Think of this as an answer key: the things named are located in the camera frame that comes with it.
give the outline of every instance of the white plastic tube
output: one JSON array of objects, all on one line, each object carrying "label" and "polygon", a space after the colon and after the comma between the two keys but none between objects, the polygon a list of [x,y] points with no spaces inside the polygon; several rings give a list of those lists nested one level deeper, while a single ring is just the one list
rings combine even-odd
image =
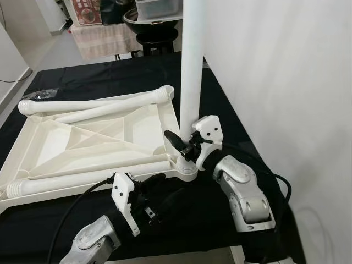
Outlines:
[{"label": "white plastic tube", "polygon": [[[180,132],[182,140],[187,143],[194,132],[192,124],[199,118],[205,4],[204,0],[183,1]],[[177,167],[185,174],[197,170],[193,162],[187,162],[181,155]]]},{"label": "white plastic tube", "polygon": [[94,117],[105,116],[106,114],[127,111],[129,109],[149,105],[151,103],[164,103],[169,100],[169,87],[169,85],[164,85],[152,92],[121,100],[118,103],[108,104],[106,106],[96,107],[78,113],[66,115],[64,117],[57,118],[56,121],[64,124],[71,124]]},{"label": "white plastic tube", "polygon": [[132,175],[142,175],[154,172],[164,172],[169,169],[171,169],[171,164],[169,161],[160,161],[117,169],[100,170],[98,172],[79,173],[45,179],[19,179],[14,180],[7,185],[6,194],[8,198],[15,198],[24,195],[43,193],[45,191],[53,191],[74,186],[97,183],[110,177],[112,172],[130,172]]},{"label": "white plastic tube", "polygon": [[57,111],[79,111],[94,107],[105,106],[106,104],[116,103],[113,100],[104,101],[52,101],[35,102],[32,100],[22,100],[18,103],[18,110],[25,116],[42,112]]}]

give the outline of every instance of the black stool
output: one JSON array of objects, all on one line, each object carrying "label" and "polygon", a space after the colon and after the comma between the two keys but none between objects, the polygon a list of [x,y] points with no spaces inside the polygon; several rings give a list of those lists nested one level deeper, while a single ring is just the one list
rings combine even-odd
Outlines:
[{"label": "black stool", "polygon": [[174,52],[172,42],[177,38],[177,29],[168,29],[163,31],[151,31],[148,33],[138,34],[137,42],[143,45],[143,56],[150,56],[152,49],[157,49],[159,54]]}]

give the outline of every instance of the wire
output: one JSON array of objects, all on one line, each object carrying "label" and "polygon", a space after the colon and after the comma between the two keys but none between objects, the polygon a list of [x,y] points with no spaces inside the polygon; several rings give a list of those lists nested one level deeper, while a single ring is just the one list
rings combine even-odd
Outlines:
[{"label": "wire", "polygon": [[51,259],[52,259],[52,254],[55,248],[55,244],[56,244],[56,240],[59,236],[59,233],[61,231],[61,228],[63,226],[63,224],[65,223],[68,215],[71,213],[72,209],[76,206],[76,204],[82,200],[82,198],[84,198],[87,194],[89,194],[90,192],[92,192],[94,189],[98,188],[101,185],[104,184],[110,184],[113,183],[113,179],[114,179],[115,174],[113,174],[110,178],[103,180],[95,185],[93,185],[91,188],[89,188],[88,190],[86,190],[84,193],[82,193],[72,204],[71,206],[67,209],[66,213],[64,214],[64,216],[61,218],[60,224],[58,225],[55,234],[53,236],[53,239],[51,241],[51,245],[50,245],[50,249],[49,249],[49,254],[48,254],[48,259],[47,259],[47,264],[51,263]]},{"label": "wire", "polygon": [[33,73],[33,70],[31,70],[31,72],[26,77],[23,77],[22,79],[19,79],[17,81],[4,81],[4,80],[0,80],[0,81],[3,83],[17,83],[18,81],[23,81],[27,79],[29,76],[31,76],[32,73]]},{"label": "wire", "polygon": [[1,3],[0,3],[0,11],[1,11],[1,15],[2,15],[2,20],[4,21],[4,29],[5,29],[5,31],[7,31],[6,20],[4,17],[4,11],[2,10]]},{"label": "wire", "polygon": [[[281,223],[282,223],[282,217],[284,215],[284,212],[285,210],[287,209],[288,207],[288,202],[291,198],[291,194],[292,194],[292,187],[291,187],[291,184],[290,182],[288,182],[288,180],[286,180],[284,177],[280,176],[280,175],[277,175],[277,174],[274,174],[270,168],[268,167],[267,164],[265,164],[265,162],[260,159],[260,158],[257,158],[255,157],[254,155],[248,153],[247,151],[244,151],[242,149],[240,149],[239,147],[235,146],[235,145],[232,145],[232,144],[228,144],[228,143],[221,143],[221,142],[218,142],[218,141],[211,141],[211,140],[206,140],[206,139],[203,139],[204,143],[209,143],[209,144],[215,144],[215,145],[222,145],[223,147],[227,147],[229,149],[234,149],[234,150],[237,150],[245,155],[247,155],[248,157],[252,158],[253,160],[257,161],[260,165],[262,165],[266,172],[272,176],[272,177],[275,177],[281,181],[283,181],[283,183],[287,186],[287,194],[285,196],[285,199],[283,201],[283,205],[282,205],[282,208],[281,210],[278,212],[278,215],[277,215],[277,221],[276,221],[276,225],[275,225],[275,228],[274,228],[274,234],[277,234],[280,230],[280,227],[281,227]],[[278,241],[278,238],[279,238],[279,235],[277,234],[277,237],[276,239],[274,240],[273,244],[268,247],[268,251],[266,252],[265,256],[263,257],[263,259],[261,260],[260,264],[265,264],[266,261],[267,261],[267,258],[269,256],[269,254],[271,253],[271,251],[273,250],[274,246],[276,245],[277,241]]]}]

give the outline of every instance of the white bracket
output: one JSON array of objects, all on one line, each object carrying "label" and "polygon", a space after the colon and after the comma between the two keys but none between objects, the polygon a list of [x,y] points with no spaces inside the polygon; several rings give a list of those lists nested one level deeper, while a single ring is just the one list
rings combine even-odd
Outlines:
[{"label": "white bracket", "polygon": [[[207,117],[202,117],[198,121],[194,122],[192,127],[197,130],[200,133],[201,137],[204,139],[222,142],[224,138],[222,134],[220,120],[217,115],[209,115]],[[197,159],[196,167],[198,170],[204,171],[204,160],[214,150],[222,150],[222,146],[209,143],[201,143],[200,145],[202,150]]]},{"label": "white bracket", "polygon": [[132,230],[132,234],[136,237],[139,235],[140,231],[131,214],[131,204],[128,203],[128,197],[131,191],[134,191],[133,181],[125,173],[116,173],[111,197],[117,208],[125,217]]}]

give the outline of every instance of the gray floor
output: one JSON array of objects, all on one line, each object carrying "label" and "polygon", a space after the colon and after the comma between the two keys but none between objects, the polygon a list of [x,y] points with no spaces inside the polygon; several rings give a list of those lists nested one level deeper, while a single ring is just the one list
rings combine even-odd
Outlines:
[{"label": "gray floor", "polygon": [[[182,38],[179,37],[174,43],[175,50],[181,50]],[[93,60],[83,60],[79,50],[74,42],[71,34],[67,31],[63,32],[57,39],[50,43],[50,48],[46,54],[41,55],[42,59],[37,59],[38,56],[28,54],[28,47],[26,49],[25,59],[35,58],[33,61],[28,61],[28,65],[34,70],[33,74],[24,82],[17,94],[12,98],[9,105],[6,106],[5,110],[0,113],[0,127],[5,122],[7,116],[11,113],[17,103],[21,100],[24,91],[28,88],[36,73],[40,70],[62,68],[76,65],[92,64],[99,62],[107,62],[115,60],[114,56],[99,58]],[[130,58],[130,54],[121,55],[122,59]],[[191,264],[191,263],[203,263],[203,264],[233,264],[234,259],[229,247],[222,249],[215,249],[208,252],[192,252],[185,254],[175,254],[168,256],[157,256],[157,257],[145,257],[135,258],[132,260],[114,261],[109,262],[110,264],[152,264],[152,263],[167,263],[167,264]]]}]

